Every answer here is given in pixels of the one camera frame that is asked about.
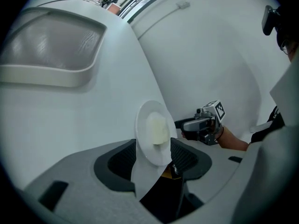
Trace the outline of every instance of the black object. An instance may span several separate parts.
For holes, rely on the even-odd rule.
[[[135,192],[131,180],[133,165],[136,161],[136,140],[105,153],[94,163],[96,177],[109,189],[119,192]]]
[[[106,5],[107,3],[109,3],[110,2],[110,0],[103,0],[102,1],[102,7],[104,6],[104,5]]]
[[[228,159],[231,161],[234,161],[234,162],[238,162],[238,163],[240,163],[242,161],[242,158],[236,157],[236,156],[231,156]]]
[[[263,139],[266,137],[267,134],[282,128],[285,126],[284,120],[282,119],[281,114],[275,115],[275,112],[277,112],[277,106],[273,109],[272,113],[269,116],[268,122],[272,121],[272,124],[269,128],[264,129],[260,132],[256,132],[251,136],[251,143],[254,142],[260,142],[263,141]]]
[[[199,179],[212,166],[209,155],[175,138],[171,138],[171,159],[186,181]]]
[[[277,44],[281,48],[286,37],[299,42],[298,20],[294,17],[297,12],[297,0],[287,5],[273,9],[267,5],[262,20],[263,33],[270,35],[273,28],[277,31]]]
[[[195,118],[188,118],[188,119],[182,119],[174,122],[174,125],[177,129],[181,129],[181,131],[184,133],[185,138],[187,140],[195,140],[197,141],[197,132],[190,132],[184,130],[184,123],[195,120]]]
[[[69,184],[63,181],[55,181],[49,186],[38,201],[50,211],[53,211],[62,194]]]
[[[160,177],[140,203],[160,222],[173,222],[177,219],[181,189],[182,179]]]
[[[203,205],[201,200],[189,193],[186,181],[202,177],[212,166],[212,159],[175,138],[171,138],[171,159],[182,175],[180,204],[176,213],[176,217],[180,218]]]

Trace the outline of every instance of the white wall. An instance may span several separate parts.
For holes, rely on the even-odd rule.
[[[158,0],[131,24],[168,110],[174,120],[188,118],[220,99],[224,124],[250,141],[248,129],[267,121],[275,106],[269,91],[289,65],[276,33],[262,32],[265,5],[277,3],[186,0],[191,6],[176,10],[179,1]]]

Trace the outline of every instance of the wrist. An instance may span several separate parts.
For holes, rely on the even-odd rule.
[[[224,133],[224,126],[220,126],[219,132],[215,134],[215,139],[218,140]]]

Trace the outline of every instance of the black slot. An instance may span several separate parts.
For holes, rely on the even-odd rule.
[[[68,185],[68,183],[62,181],[53,182],[38,201],[47,209],[53,211]]]
[[[242,161],[242,158],[236,156],[231,156],[228,159],[237,163],[240,163]]]
[[[135,161],[136,140],[133,139],[98,157],[93,166],[94,174],[110,190],[135,192],[135,184],[131,182]]]
[[[183,200],[180,209],[177,213],[177,218],[182,218],[191,212],[195,211],[197,208],[201,207],[203,202],[200,201],[194,194],[189,193],[183,196]]]

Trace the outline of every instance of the gray surface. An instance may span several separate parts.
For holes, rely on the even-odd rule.
[[[186,139],[180,139],[180,141],[206,153],[212,159],[212,166],[205,175],[198,180],[187,181],[189,192],[195,194],[202,202],[206,203],[225,186],[239,166],[239,163],[228,158],[231,156],[242,158],[245,152],[218,146],[209,147],[198,141]]]
[[[35,198],[30,194],[25,193],[21,190],[17,190],[23,201],[33,210],[39,218],[48,224],[69,224],[70,222],[62,219],[57,215],[53,215],[51,211],[41,205]]]
[[[251,176],[256,155],[262,143],[250,145],[242,162],[217,195],[202,207],[189,215],[173,222],[182,223],[205,223],[205,224],[228,224],[231,222],[238,200],[240,199]]]
[[[206,127],[206,122],[210,119],[211,118],[199,118],[196,120],[188,121],[184,123],[183,128],[185,131],[189,132],[203,130],[203,128],[201,129],[201,127]]]
[[[263,140],[250,181],[235,210],[234,222],[250,222],[278,198],[298,167],[299,126],[284,127]]]
[[[67,182],[54,213],[71,223],[159,223],[133,192],[111,191],[93,172],[96,158],[127,141],[71,154],[36,178],[25,192],[38,199],[53,181]]]
[[[65,70],[82,70],[92,65],[105,26],[67,13],[44,11],[33,9],[21,15],[7,38],[1,64]]]
[[[299,49],[285,74],[270,92],[286,126],[299,122]]]

